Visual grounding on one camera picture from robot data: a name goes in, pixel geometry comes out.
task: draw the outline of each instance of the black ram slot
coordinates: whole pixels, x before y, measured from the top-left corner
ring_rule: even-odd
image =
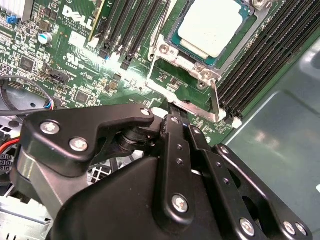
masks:
[[[115,0],[111,9],[111,12],[109,16],[107,17],[106,21],[103,21],[103,23],[99,27],[98,34],[100,35],[100,39],[103,39],[105,37],[105,34],[109,31],[111,27],[111,23],[113,19],[115,18],[116,12],[120,6],[122,0]]]
[[[245,110],[245,108],[255,99],[255,97],[266,87],[266,85],[270,82],[270,80],[276,76],[276,74],[282,69],[282,67],[288,62],[292,55],[299,52],[300,48],[303,46],[306,40],[314,33],[316,29],[320,27],[320,18],[314,18],[308,29],[302,34],[296,44],[294,44],[293,50],[287,54],[286,57],[283,58],[281,63],[277,65],[277,67],[272,68],[270,74],[263,80],[262,84],[260,84],[254,91],[242,99],[236,106],[239,112]]]
[[[254,56],[257,57],[257,52],[266,44],[269,37],[281,24],[281,22],[285,19],[287,15],[289,15],[296,6],[301,4],[302,0],[298,1],[289,1],[286,2],[281,9],[276,13],[273,17],[272,21],[268,24],[264,32],[262,32],[258,39],[254,42],[253,46],[247,51],[247,53],[243,56],[241,63],[237,64],[232,72],[227,76],[227,78],[218,86],[217,92],[219,96],[219,100],[224,96],[225,93],[229,91],[229,89],[235,84],[238,76],[243,73],[249,63],[251,63],[254,59]]]
[[[110,37],[104,42],[104,45],[101,51],[104,51],[110,54],[113,50],[115,43],[118,41],[120,33],[124,27],[124,24],[128,18],[132,19],[132,15],[129,15],[129,11],[132,9],[136,0],[126,0],[124,3],[124,7],[120,14],[120,19],[116,23],[114,27],[114,31]]]
[[[298,19],[299,15],[307,9],[306,4],[296,5],[294,11],[289,11],[289,15],[286,20],[279,21],[278,25],[275,26],[275,32],[262,33],[265,36],[265,43],[258,48],[258,51],[255,53],[249,61],[245,62],[242,66],[242,71],[237,72],[236,78],[233,79],[232,87],[230,87],[223,95],[220,96],[220,101],[225,105],[229,105],[230,100],[247,84],[254,72],[261,66],[261,60],[267,59],[268,55],[272,53],[273,47],[277,42],[287,33],[283,29],[289,30],[294,23],[294,19]]]
[[[121,68],[124,70],[128,70],[132,60],[135,57],[136,52],[138,51],[146,33],[147,30],[149,29],[153,19],[155,18],[160,5],[162,3],[163,0],[154,0],[151,3],[151,7],[149,8],[147,17],[145,19],[145,21],[143,22],[142,27],[139,29],[138,34],[134,37],[133,40],[133,45],[130,47],[128,54],[126,55],[123,63],[121,64]]]
[[[136,9],[134,17],[133,17],[132,21],[130,22],[130,25],[127,28],[127,31],[126,31],[124,37],[120,40],[118,46],[119,47],[123,46],[123,49],[122,49],[123,51],[128,46],[128,44],[132,38],[132,35],[137,27],[137,24],[138,24],[139,20],[141,19],[141,16],[142,16],[144,10],[147,7],[148,2],[149,2],[149,0],[141,0],[140,1],[139,6]]]
[[[289,19],[288,22],[290,23],[290,27],[288,29],[285,29],[287,31],[281,31],[282,34],[278,34],[275,39],[272,37],[272,43],[270,43],[268,47],[264,48],[265,51],[262,51],[260,53],[261,58],[265,61],[256,62],[246,70],[246,74],[241,77],[242,79],[244,79],[244,83],[240,88],[236,88],[235,85],[235,88],[233,88],[232,91],[228,92],[228,94],[223,99],[224,104],[230,107],[235,106],[239,102],[239,100],[244,97],[244,95],[249,94],[249,92],[259,84],[258,80],[260,79],[261,75],[265,74],[265,69],[268,66],[273,66],[275,64],[275,59],[278,59],[275,56],[278,56],[279,52],[283,53],[284,51],[286,51],[286,49],[289,48],[292,44],[294,38],[289,36],[294,37],[299,34],[306,26],[306,23],[309,23],[309,21],[311,21],[315,17],[316,13],[313,11],[313,8],[311,8],[311,5],[309,5],[309,8],[307,7],[306,9],[307,11],[305,11],[305,9],[302,9],[302,11],[304,12],[303,21],[301,21],[300,19],[300,17],[302,16],[292,16],[296,20],[294,24],[292,24],[293,21],[290,21]]]

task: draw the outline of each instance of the screw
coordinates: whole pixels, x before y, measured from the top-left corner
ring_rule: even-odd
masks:
[[[226,149],[224,146],[221,146],[220,148],[224,154],[229,154],[228,149]]]
[[[198,128],[193,128],[193,131],[196,133],[196,134],[201,134],[200,130]]]
[[[290,224],[290,222],[284,221],[283,225],[285,226],[285,229],[290,233],[291,235],[296,235],[296,231],[294,227]]]
[[[169,52],[169,47],[167,45],[161,45],[160,46],[160,52],[162,54],[167,54]]]
[[[82,138],[78,137],[71,139],[69,145],[76,152],[84,152],[88,149],[88,143]]]
[[[42,132],[45,134],[57,134],[60,131],[60,127],[58,124],[51,122],[51,121],[46,121],[40,125],[40,129]]]
[[[172,197],[172,204],[174,208],[180,213],[185,213],[186,211],[188,211],[188,203],[183,196],[174,195]]]
[[[174,123],[176,123],[176,124],[179,124],[179,123],[180,123],[179,119],[176,118],[175,116],[172,116],[172,117],[171,117],[171,120],[172,120],[172,122],[174,122]]]
[[[247,220],[245,218],[241,218],[240,225],[246,234],[248,234],[251,237],[253,237],[255,235],[254,226],[251,224],[251,222],[249,222],[249,220]]]
[[[150,116],[150,112],[149,112],[148,109],[141,108],[141,113],[142,113],[143,115]]]
[[[296,228],[305,236],[307,236],[307,231],[305,230],[304,226],[302,226],[300,223],[295,223]]]

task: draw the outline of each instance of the black plastic bracket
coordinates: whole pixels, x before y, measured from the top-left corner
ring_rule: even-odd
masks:
[[[148,127],[153,113],[141,104],[109,105],[75,108],[29,115],[21,132],[20,144],[26,154],[66,177],[85,174],[96,155],[97,141],[106,138],[111,144],[115,135],[128,127]],[[56,134],[41,130],[41,124],[52,122],[59,126]],[[71,139],[87,143],[85,151],[75,151]]]
[[[189,143],[184,140],[179,112],[162,121],[157,143],[160,153],[152,212],[158,225],[171,234],[184,232],[195,218]]]

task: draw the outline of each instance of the green circuit board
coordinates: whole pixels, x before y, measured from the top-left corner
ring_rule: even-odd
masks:
[[[169,33],[186,1],[177,1],[162,30],[163,35]],[[113,3],[113,0],[105,1],[100,18],[110,14]],[[166,1],[163,1],[161,4],[162,9],[165,3]],[[83,24],[65,16],[63,14],[65,6],[77,12]],[[270,18],[280,6],[280,3],[273,5]],[[46,16],[47,8],[56,12],[55,19]],[[88,37],[92,30],[86,24],[91,21],[95,9],[96,0],[35,0],[31,20],[14,25],[6,23],[6,13],[2,12],[0,63],[10,67],[10,74],[25,76],[38,82],[50,95],[61,101],[61,105],[65,108],[127,103],[139,103],[148,108],[160,106],[164,98],[147,88],[145,81],[151,67],[151,62],[148,60],[150,37],[161,19],[161,11],[153,19],[152,27],[145,34],[138,55],[130,68],[125,71],[120,68],[122,59],[118,61],[102,59],[98,57],[99,46],[94,48],[88,45]],[[41,45],[38,41],[41,20],[51,23],[53,41],[50,45]],[[234,65],[241,59],[241,54],[234,60]],[[31,71],[21,68],[22,57],[34,62]],[[65,84],[52,82],[42,73],[44,63],[68,74],[70,80]],[[115,74],[121,75],[121,80],[115,81]],[[180,100],[189,100],[204,110],[210,110],[210,89],[199,90],[197,81],[183,69],[176,68],[164,60],[158,60],[151,79],[174,92]],[[22,84],[22,88],[40,95],[33,86],[25,82],[19,83]],[[190,122],[204,132],[208,143],[212,146],[220,143],[233,130],[224,121],[211,123],[192,115]]]

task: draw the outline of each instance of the black cable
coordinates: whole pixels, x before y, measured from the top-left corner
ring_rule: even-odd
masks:
[[[112,173],[119,170],[118,162],[116,158],[110,158],[110,166],[111,166]]]
[[[38,112],[49,111],[46,108],[40,109],[27,109],[27,110],[18,110],[18,111],[0,111],[0,116],[24,116],[29,114],[34,114]]]
[[[10,111],[18,111],[18,109],[15,107],[15,105],[13,105],[13,103],[10,101],[9,97],[8,97],[8,93],[7,90],[4,89],[4,87],[1,87],[0,90],[0,96],[2,101],[4,102],[4,104],[6,105],[6,107],[10,110]],[[21,124],[24,122],[24,117],[20,117],[20,116],[16,116],[20,121]]]

